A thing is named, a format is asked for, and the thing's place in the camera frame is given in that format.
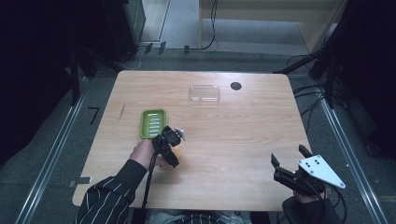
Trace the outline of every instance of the striped sleeve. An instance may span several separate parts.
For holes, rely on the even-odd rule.
[[[128,205],[134,201],[134,192],[145,174],[142,165],[128,160],[116,176],[87,190],[75,223],[125,223]]]

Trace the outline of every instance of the human hand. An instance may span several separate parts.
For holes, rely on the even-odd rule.
[[[294,194],[294,197],[297,199],[297,201],[299,201],[300,203],[312,203],[312,202],[315,202],[315,201],[319,200],[317,195],[313,195],[311,197],[308,197],[308,196],[305,196],[303,194],[299,194],[296,191],[294,191],[293,194]],[[325,197],[326,197],[324,192],[320,193],[319,195],[320,195],[320,197],[322,199],[325,199]]]
[[[151,162],[151,157],[154,154],[154,148],[152,147],[151,140],[145,139],[137,143],[134,147],[134,151],[129,156],[130,160],[139,162],[142,166],[149,170],[149,164]],[[157,157],[155,165],[168,165],[168,163],[161,157]]]

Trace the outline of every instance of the wooden tabletop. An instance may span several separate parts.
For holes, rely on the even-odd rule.
[[[239,82],[242,89],[230,85]],[[192,85],[219,86],[218,105],[189,101]],[[93,141],[73,203],[91,185],[115,175],[140,141],[141,114],[162,108],[172,128],[185,129],[175,169],[156,167],[147,208],[281,211],[292,195],[274,181],[271,153],[297,170],[309,148],[289,80],[278,74],[123,71],[119,73]],[[146,177],[132,207],[141,207]]]

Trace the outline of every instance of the wooden table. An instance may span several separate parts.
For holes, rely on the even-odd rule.
[[[231,89],[235,81],[241,90]],[[193,105],[191,85],[218,85],[219,105]],[[151,108],[163,108],[168,125],[185,129],[187,141],[180,145],[179,166],[155,168],[147,208],[281,211],[292,192],[274,181],[271,153],[297,170],[303,158],[298,145],[309,148],[289,80],[216,72],[119,73],[81,175],[92,182],[78,185],[75,205],[89,186],[115,175],[129,158],[140,141],[141,114]],[[146,178],[132,207],[141,206],[145,186]]]
[[[202,19],[210,19],[214,0],[200,0],[199,43]],[[317,50],[331,26],[337,22],[347,0],[221,0],[217,19],[296,22],[309,52]]]

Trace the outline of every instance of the green soap dish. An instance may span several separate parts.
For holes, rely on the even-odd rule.
[[[154,138],[166,126],[166,112],[163,109],[150,109],[142,113],[140,137]]]

